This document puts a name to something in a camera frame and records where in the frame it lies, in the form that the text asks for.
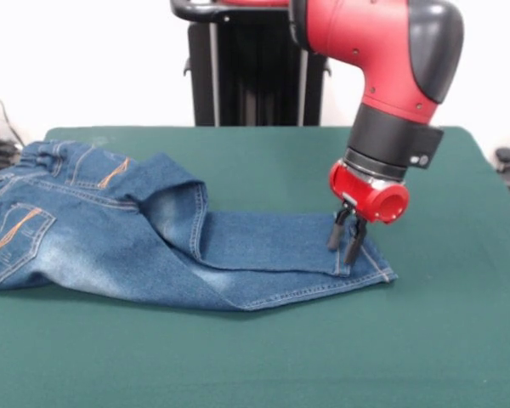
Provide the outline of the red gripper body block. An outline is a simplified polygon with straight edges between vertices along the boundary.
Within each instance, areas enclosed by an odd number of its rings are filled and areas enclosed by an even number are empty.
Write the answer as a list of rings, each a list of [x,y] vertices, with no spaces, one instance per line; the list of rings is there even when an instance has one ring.
[[[410,194],[403,182],[364,174],[343,160],[331,167],[329,179],[333,194],[370,223],[391,224],[409,205]]]

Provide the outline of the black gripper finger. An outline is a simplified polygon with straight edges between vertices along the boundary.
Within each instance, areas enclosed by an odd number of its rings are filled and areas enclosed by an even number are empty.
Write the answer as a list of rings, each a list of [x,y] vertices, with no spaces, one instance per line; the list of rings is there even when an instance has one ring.
[[[353,212],[352,206],[344,202],[341,208],[335,213],[331,233],[327,240],[328,249],[338,249],[345,231],[345,222]]]
[[[359,255],[360,249],[364,239],[366,238],[367,220],[362,217],[357,217],[354,222],[354,227],[345,250],[344,263],[354,264]]]

